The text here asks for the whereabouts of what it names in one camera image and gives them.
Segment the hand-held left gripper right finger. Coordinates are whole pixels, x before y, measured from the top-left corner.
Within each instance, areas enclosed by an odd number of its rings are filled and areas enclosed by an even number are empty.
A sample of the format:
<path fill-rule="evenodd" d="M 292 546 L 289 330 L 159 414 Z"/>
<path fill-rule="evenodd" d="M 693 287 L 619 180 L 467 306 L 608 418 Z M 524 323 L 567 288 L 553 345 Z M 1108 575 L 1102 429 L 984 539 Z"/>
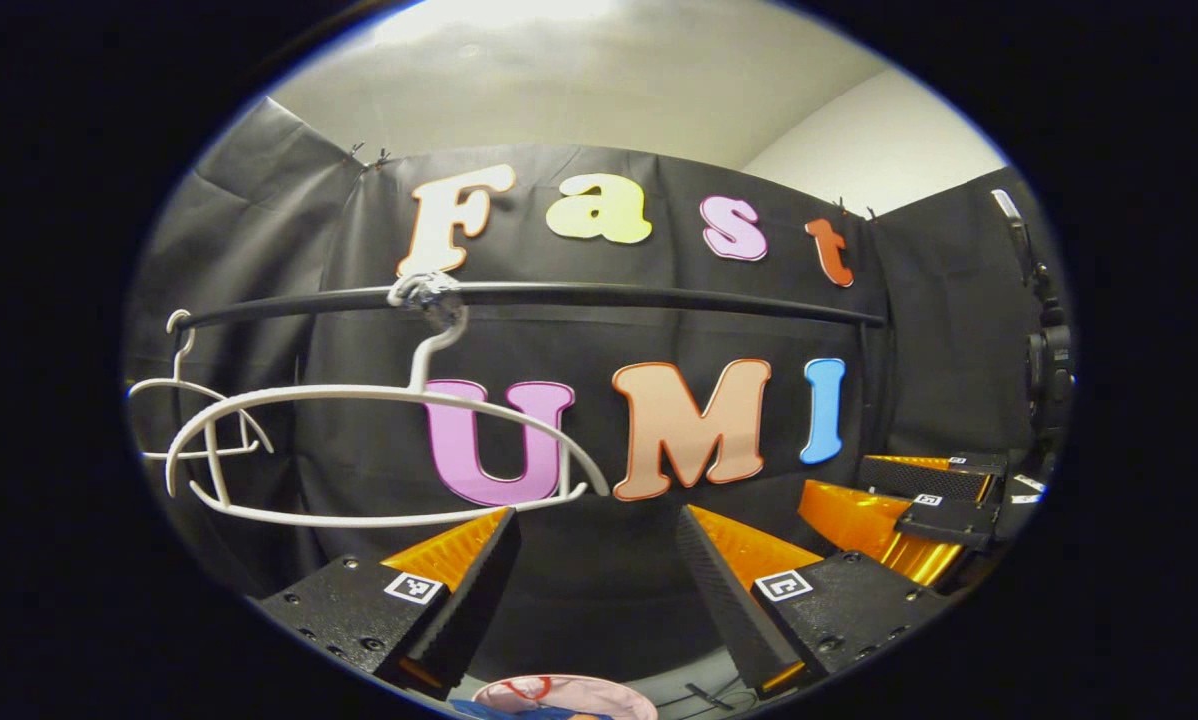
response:
<path fill-rule="evenodd" d="M 763 700 L 846 673 L 950 606 L 869 555 L 811 553 L 698 506 L 680 507 L 674 536 L 742 682 Z"/>

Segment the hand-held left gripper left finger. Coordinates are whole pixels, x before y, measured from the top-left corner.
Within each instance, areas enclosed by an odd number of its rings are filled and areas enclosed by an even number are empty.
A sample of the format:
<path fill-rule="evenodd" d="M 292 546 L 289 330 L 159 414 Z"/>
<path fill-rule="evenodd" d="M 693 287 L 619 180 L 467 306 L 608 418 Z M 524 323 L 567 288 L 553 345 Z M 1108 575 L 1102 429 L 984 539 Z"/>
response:
<path fill-rule="evenodd" d="M 520 547 L 520 515 L 498 509 L 388 559 L 340 556 L 259 609 L 323 655 L 443 701 L 467 674 Z"/>

